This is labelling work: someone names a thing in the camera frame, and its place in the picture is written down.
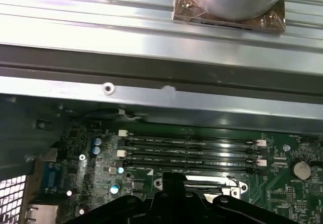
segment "screw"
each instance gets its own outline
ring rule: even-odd
[[[277,18],[276,13],[275,13],[275,12],[270,12],[270,14],[269,14],[269,18],[271,18],[271,19],[275,20],[275,19]]]
[[[285,144],[285,145],[283,146],[283,150],[284,150],[285,152],[289,152],[289,151],[291,150],[291,146],[289,146],[289,145]]]
[[[104,83],[102,88],[106,95],[111,95],[116,90],[116,87],[113,85],[113,83]]]
[[[193,197],[194,195],[193,195],[193,193],[192,193],[192,192],[187,192],[187,193],[185,193],[185,196],[186,196],[187,198],[191,198],[191,197]]]
[[[221,202],[221,203],[228,203],[228,202],[229,202],[229,200],[228,200],[228,198],[227,198],[227,197],[221,197],[221,198],[220,198],[220,202]]]
[[[192,3],[192,2],[188,2],[188,3],[185,5],[185,7],[186,7],[186,8],[190,8],[192,5],[193,5],[193,3]]]
[[[86,159],[86,156],[84,154],[81,154],[79,156],[79,160],[84,161]]]

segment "blue capacitor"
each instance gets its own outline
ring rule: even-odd
[[[125,169],[124,169],[123,167],[119,167],[119,168],[117,169],[118,174],[123,174],[123,173],[124,173],[124,171],[125,171]]]
[[[101,151],[101,149],[97,146],[92,148],[92,153],[95,155],[98,155],[100,153],[100,151]]]
[[[102,140],[101,140],[101,138],[94,138],[93,139],[93,144],[95,145],[95,146],[99,146],[99,145],[101,145],[101,143],[102,143]]]
[[[116,195],[119,192],[120,186],[118,184],[114,184],[110,188],[110,192],[113,195]]]

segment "copper base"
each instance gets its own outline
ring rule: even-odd
[[[278,3],[263,16],[247,21],[230,21],[211,15],[200,8],[194,0],[175,0],[173,19],[281,34],[286,30],[285,0],[279,0]]]

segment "metal rail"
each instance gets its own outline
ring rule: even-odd
[[[174,0],[0,0],[0,43],[323,73],[323,0],[286,0],[281,36],[172,21]]]

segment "green circuit board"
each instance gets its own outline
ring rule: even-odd
[[[100,140],[98,146],[94,139]],[[98,154],[93,154],[94,147]],[[77,191],[61,205],[57,223],[78,216],[83,206],[90,210],[122,195],[152,198],[164,171],[243,183],[247,187],[240,186],[238,196],[247,202],[298,223],[323,222],[319,137],[89,121],[69,124],[58,148],[58,160],[49,167],[59,169],[57,185],[44,185],[43,190]],[[82,154],[86,160],[79,159]],[[221,192],[202,188],[202,180],[190,182],[202,196]]]

